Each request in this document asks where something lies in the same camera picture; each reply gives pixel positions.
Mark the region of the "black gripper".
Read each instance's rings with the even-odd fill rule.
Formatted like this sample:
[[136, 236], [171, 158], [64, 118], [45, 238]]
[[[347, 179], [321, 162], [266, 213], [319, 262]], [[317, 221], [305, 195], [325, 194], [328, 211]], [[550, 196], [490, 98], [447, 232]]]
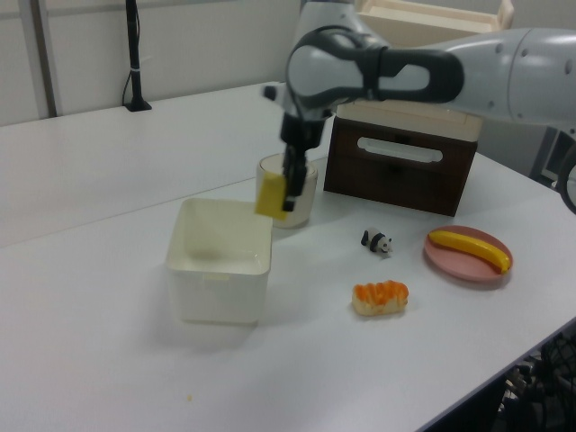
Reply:
[[283, 114], [280, 138], [286, 146], [282, 162], [285, 180], [282, 210], [285, 212], [293, 212], [297, 198], [302, 195], [307, 175], [306, 157], [303, 154], [320, 145], [324, 126], [324, 119], [303, 120], [288, 112]]

